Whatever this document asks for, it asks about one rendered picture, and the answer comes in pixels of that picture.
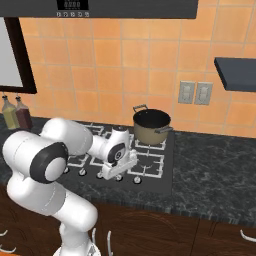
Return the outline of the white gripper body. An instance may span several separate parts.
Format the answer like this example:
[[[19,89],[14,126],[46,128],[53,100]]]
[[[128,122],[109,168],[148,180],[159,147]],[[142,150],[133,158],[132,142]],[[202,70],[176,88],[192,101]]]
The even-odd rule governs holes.
[[[131,169],[137,164],[137,152],[135,150],[127,151],[123,158],[121,158],[116,165],[105,162],[102,167],[102,177],[110,180],[117,175]]]

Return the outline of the black gas hob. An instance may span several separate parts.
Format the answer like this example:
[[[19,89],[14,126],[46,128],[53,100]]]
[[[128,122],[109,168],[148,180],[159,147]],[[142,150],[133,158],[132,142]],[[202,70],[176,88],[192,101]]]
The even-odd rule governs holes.
[[[71,156],[68,160],[69,172],[61,177],[64,184],[99,185],[101,187],[120,188],[129,191],[145,191],[161,194],[172,194],[173,178],[173,151],[175,135],[173,131],[168,133],[167,138],[157,145],[146,145],[134,137],[133,128],[127,126],[130,133],[130,147],[137,152],[138,163],[121,174],[123,180],[116,181],[116,178],[105,180],[98,179],[96,174],[101,171],[103,162],[88,154],[82,156]],[[84,168],[87,171],[85,176],[79,175],[79,170]],[[140,184],[134,184],[133,179],[139,176]]]

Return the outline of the tan pot with black inside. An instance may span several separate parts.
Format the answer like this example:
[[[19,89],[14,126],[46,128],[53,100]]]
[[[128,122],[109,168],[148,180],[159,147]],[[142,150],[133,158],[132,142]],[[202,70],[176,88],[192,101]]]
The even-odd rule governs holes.
[[[148,108],[146,104],[133,107],[134,135],[146,145],[162,143],[173,130],[171,117],[164,111]]]

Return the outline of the dark red bottle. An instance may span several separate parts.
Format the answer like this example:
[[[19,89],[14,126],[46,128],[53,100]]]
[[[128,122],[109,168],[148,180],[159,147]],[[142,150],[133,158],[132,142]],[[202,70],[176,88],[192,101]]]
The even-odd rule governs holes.
[[[29,108],[23,104],[21,97],[16,97],[17,106],[16,106],[16,116],[19,122],[19,125],[23,129],[32,128],[32,120],[30,116]]]

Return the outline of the yellow oil bottle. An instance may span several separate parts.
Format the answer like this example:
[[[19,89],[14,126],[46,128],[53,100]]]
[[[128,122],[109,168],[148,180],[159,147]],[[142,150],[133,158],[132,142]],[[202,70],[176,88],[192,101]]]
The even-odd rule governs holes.
[[[4,104],[2,107],[2,113],[5,119],[7,128],[9,130],[19,128],[19,122],[16,116],[16,107],[9,102],[8,97],[6,95],[4,95],[2,99],[4,101]]]

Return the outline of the black framed window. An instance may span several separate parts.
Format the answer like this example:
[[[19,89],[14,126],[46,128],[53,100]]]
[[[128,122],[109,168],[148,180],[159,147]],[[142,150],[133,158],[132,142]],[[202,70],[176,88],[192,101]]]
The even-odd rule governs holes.
[[[19,19],[0,17],[0,91],[36,94]]]

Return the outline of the grey wall outlet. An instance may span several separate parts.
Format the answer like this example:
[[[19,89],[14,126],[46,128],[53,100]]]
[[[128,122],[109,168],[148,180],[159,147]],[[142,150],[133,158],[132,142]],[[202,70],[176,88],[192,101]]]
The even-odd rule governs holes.
[[[212,87],[212,82],[199,82],[197,84],[195,98],[196,105],[208,105],[210,103]]]
[[[194,81],[181,81],[179,87],[178,102],[184,104],[192,104],[194,97],[194,89]]]

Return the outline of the dark grey wall shelf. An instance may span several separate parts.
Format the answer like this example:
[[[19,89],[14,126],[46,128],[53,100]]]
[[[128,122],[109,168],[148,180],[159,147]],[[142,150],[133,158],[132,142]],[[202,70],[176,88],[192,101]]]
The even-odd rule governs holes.
[[[256,92],[256,59],[216,57],[214,65],[226,91]]]

